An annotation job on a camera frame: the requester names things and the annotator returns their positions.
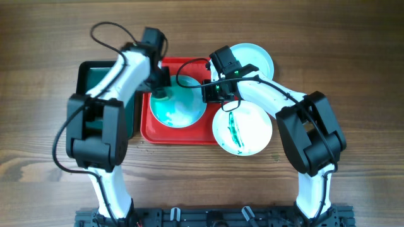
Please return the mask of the green yellow sponge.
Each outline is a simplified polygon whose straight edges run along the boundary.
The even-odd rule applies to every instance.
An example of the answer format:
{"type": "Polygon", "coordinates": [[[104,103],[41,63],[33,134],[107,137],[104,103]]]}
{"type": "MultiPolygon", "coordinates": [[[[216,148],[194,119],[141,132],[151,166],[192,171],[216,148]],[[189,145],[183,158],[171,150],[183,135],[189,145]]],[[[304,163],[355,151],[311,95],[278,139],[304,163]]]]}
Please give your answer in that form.
{"type": "Polygon", "coordinates": [[[152,92],[151,97],[156,100],[168,100],[172,96],[170,89],[160,89],[152,92]]]}

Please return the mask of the white plate smeared teal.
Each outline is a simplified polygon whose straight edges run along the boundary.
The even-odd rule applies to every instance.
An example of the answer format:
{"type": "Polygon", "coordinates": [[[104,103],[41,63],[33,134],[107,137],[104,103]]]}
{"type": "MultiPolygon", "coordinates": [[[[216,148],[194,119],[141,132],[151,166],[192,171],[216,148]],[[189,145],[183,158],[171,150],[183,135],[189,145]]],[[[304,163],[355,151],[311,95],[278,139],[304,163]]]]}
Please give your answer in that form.
{"type": "Polygon", "coordinates": [[[171,128],[185,128],[195,124],[207,108],[201,90],[179,86],[175,75],[172,75],[170,80],[171,86],[164,88],[165,97],[156,98],[154,95],[150,97],[153,116],[171,128]]]}

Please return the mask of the white plate green streak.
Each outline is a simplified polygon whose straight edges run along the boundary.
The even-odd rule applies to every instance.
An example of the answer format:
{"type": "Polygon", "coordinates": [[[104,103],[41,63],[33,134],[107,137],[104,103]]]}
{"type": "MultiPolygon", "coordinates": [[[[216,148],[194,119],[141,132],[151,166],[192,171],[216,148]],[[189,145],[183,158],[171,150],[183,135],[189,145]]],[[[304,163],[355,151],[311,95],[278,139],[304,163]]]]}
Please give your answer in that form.
{"type": "Polygon", "coordinates": [[[267,147],[273,126],[261,107],[248,101],[233,101],[216,112],[212,131],[218,145],[228,153],[252,156],[267,147]]]}

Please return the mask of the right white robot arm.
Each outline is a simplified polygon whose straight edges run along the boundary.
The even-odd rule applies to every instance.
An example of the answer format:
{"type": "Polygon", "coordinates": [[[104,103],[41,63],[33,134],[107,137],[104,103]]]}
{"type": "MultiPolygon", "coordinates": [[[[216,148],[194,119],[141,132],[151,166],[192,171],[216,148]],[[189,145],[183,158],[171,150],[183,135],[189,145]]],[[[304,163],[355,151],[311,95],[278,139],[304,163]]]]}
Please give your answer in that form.
{"type": "Polygon", "coordinates": [[[227,152],[249,156],[269,143],[276,124],[283,150],[298,171],[299,214],[316,224],[330,209],[331,176],[347,147],[345,136],[326,96],[290,90],[263,69],[267,52],[252,44],[224,46],[211,53],[206,68],[211,79],[202,87],[206,103],[219,103],[212,131],[227,152]]]}

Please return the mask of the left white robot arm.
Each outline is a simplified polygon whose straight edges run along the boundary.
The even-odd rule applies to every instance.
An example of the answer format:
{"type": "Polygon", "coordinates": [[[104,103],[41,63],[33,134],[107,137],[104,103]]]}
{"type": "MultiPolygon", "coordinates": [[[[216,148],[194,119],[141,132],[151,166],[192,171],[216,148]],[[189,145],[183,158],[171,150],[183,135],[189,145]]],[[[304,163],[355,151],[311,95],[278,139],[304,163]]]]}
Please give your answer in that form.
{"type": "Polygon", "coordinates": [[[90,177],[99,202],[93,224],[131,226],[138,220],[126,190],[121,164],[128,148],[125,107],[136,92],[158,93],[170,86],[161,65],[168,48],[165,35],[147,27],[140,41],[117,50],[119,57],[105,77],[85,94],[68,100],[66,153],[79,174],[90,177]]]}

